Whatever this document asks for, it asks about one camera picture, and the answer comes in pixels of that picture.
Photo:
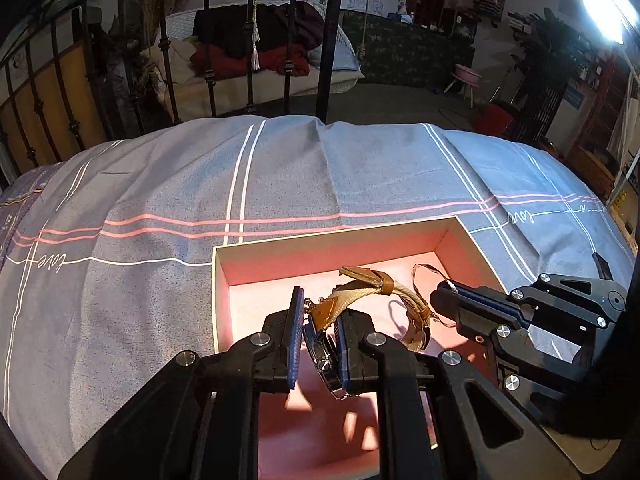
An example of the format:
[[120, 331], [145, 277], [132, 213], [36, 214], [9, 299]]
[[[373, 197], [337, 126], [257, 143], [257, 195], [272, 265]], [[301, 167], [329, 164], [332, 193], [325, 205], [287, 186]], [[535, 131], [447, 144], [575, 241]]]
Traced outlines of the white floor lamp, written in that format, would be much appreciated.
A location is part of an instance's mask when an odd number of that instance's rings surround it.
[[638, 164], [639, 70], [627, 48], [638, 38], [639, 13], [629, 0], [582, 0], [604, 41], [596, 99], [582, 128], [582, 147], [611, 174], [612, 202]]

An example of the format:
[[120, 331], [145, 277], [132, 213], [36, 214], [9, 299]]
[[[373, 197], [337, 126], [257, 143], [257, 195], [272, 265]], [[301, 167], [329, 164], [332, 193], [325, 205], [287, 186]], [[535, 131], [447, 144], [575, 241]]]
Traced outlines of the white hanging swing chair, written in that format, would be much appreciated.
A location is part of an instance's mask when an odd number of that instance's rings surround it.
[[248, 104], [309, 96], [319, 89], [324, 10], [297, 1], [257, 6], [249, 40], [244, 4], [184, 11], [166, 18], [168, 48], [141, 53], [158, 102], [182, 120], [224, 116]]

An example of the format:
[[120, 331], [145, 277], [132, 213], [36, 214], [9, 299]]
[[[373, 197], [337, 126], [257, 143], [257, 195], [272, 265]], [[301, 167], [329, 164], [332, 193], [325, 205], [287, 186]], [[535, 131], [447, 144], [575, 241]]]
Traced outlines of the black iron bed frame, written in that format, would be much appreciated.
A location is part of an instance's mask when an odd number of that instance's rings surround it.
[[1, 40], [1, 180], [193, 118], [286, 115], [358, 72], [342, 0], [24, 0]]

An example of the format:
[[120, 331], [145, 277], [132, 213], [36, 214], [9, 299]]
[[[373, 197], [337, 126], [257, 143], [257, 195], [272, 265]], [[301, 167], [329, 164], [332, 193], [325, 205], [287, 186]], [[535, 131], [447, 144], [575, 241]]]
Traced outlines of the pale green open box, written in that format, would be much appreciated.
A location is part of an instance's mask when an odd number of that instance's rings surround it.
[[259, 478], [577, 477], [489, 377], [478, 339], [428, 299], [438, 285], [504, 289], [460, 221], [217, 247], [213, 264], [218, 350], [290, 301], [304, 308], [294, 386], [259, 402]]

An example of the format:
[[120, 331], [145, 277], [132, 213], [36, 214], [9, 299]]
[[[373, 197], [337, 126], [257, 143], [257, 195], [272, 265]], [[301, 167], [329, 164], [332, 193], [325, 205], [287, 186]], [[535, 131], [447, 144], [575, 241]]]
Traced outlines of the beige leather strap watch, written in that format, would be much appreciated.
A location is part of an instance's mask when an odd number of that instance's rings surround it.
[[382, 346], [387, 337], [375, 329], [371, 315], [354, 308], [372, 296], [395, 296], [406, 310], [408, 328], [400, 342], [410, 351], [424, 350], [431, 339], [431, 312], [413, 289], [390, 274], [364, 266], [342, 266], [348, 281], [333, 287], [326, 298], [305, 300], [303, 336], [311, 361], [329, 392], [337, 399], [373, 389], [378, 378], [375, 360], [360, 349], [363, 342]]

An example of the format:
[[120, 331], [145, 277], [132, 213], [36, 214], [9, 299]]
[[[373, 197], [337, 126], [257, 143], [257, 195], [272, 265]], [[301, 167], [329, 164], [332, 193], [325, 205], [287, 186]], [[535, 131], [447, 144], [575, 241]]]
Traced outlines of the green patterned counter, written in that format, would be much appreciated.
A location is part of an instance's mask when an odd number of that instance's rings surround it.
[[390, 18], [344, 10], [341, 28], [352, 43], [363, 81], [442, 92], [458, 64], [469, 67], [469, 41]]

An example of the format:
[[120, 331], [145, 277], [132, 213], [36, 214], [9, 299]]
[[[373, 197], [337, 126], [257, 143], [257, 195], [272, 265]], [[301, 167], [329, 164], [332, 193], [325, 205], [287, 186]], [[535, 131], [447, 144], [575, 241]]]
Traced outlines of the pink stool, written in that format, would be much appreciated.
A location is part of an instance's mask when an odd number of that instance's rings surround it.
[[461, 64], [456, 64], [454, 66], [454, 72], [452, 73], [452, 76], [454, 77], [454, 79], [450, 82], [450, 84], [448, 84], [448, 86], [444, 90], [444, 93], [448, 93], [452, 88], [454, 88], [454, 85], [457, 82], [460, 82], [463, 89], [469, 90], [470, 107], [473, 108], [474, 91], [480, 85], [482, 75], [477, 73], [475, 70], [472, 70], [472, 68], [466, 67]]

